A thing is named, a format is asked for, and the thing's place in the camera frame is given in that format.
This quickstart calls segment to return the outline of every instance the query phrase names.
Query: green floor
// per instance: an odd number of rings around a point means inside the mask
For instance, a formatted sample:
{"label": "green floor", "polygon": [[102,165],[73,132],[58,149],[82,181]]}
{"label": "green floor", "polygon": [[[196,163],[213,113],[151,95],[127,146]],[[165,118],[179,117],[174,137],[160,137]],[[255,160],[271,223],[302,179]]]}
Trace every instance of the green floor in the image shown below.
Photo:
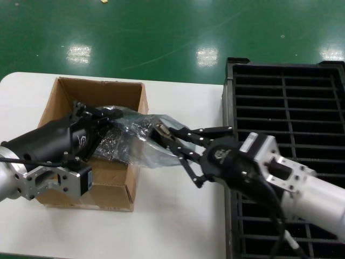
{"label": "green floor", "polygon": [[343,60],[344,13],[343,0],[0,0],[0,79],[24,71],[222,84],[227,57]]}
{"label": "green floor", "polygon": [[0,259],[46,259],[40,257],[28,257],[28,256],[15,256],[15,255],[1,255]]}

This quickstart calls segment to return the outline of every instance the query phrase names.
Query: metal bracket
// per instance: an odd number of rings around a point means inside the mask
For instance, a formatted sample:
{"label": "metal bracket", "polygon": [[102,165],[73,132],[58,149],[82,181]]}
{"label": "metal bracket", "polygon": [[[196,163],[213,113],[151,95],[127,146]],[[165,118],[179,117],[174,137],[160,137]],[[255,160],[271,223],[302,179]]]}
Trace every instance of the metal bracket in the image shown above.
{"label": "metal bracket", "polygon": [[81,197],[80,174],[68,168],[39,166],[28,173],[16,174],[15,177],[18,177],[18,192],[28,200],[32,200],[50,189],[76,199]]}
{"label": "metal bracket", "polygon": [[[270,163],[273,159],[275,159],[277,163],[292,169],[287,180],[283,180],[269,173],[267,163]],[[254,160],[258,164],[267,182],[290,193],[298,192],[299,186],[308,176],[316,176],[316,172],[309,167],[281,156],[277,142],[273,136],[267,137]]]}

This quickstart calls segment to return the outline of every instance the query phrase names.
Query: logo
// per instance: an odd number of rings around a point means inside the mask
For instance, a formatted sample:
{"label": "logo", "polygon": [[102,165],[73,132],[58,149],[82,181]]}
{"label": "logo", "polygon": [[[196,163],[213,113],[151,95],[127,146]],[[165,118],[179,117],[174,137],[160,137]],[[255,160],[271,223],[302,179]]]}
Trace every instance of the logo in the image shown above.
{"label": "logo", "polygon": [[224,163],[224,160],[226,156],[230,153],[231,149],[225,150],[225,149],[219,149],[215,152],[215,158],[217,160],[220,160],[220,164]]}
{"label": "logo", "polygon": [[84,147],[86,145],[86,136],[77,136],[79,140],[79,148]]}

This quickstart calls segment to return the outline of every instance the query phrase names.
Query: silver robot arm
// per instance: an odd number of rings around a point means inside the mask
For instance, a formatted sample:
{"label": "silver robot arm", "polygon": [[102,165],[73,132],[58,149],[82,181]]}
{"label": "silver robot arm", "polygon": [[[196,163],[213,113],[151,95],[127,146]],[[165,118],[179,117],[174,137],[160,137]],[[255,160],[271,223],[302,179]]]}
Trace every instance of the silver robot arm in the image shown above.
{"label": "silver robot arm", "polygon": [[[251,133],[241,149],[254,146]],[[301,218],[345,242],[345,189],[316,178],[316,172],[279,154],[273,136],[259,146],[254,161],[268,183],[283,191],[281,207],[288,219]]]}

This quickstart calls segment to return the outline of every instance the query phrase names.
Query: black plastic crate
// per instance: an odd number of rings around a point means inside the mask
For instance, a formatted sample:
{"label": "black plastic crate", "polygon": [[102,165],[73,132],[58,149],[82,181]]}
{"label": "black plastic crate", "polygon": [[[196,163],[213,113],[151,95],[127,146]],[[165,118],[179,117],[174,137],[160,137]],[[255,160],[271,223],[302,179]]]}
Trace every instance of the black plastic crate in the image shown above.
{"label": "black plastic crate", "polygon": [[[223,122],[239,141],[250,132],[276,137],[281,155],[345,188],[345,64],[258,64],[229,58]],[[227,258],[269,258],[278,234],[261,206],[226,190]],[[303,220],[287,229],[310,258],[345,258],[336,236]],[[297,258],[285,244],[277,258]]]}

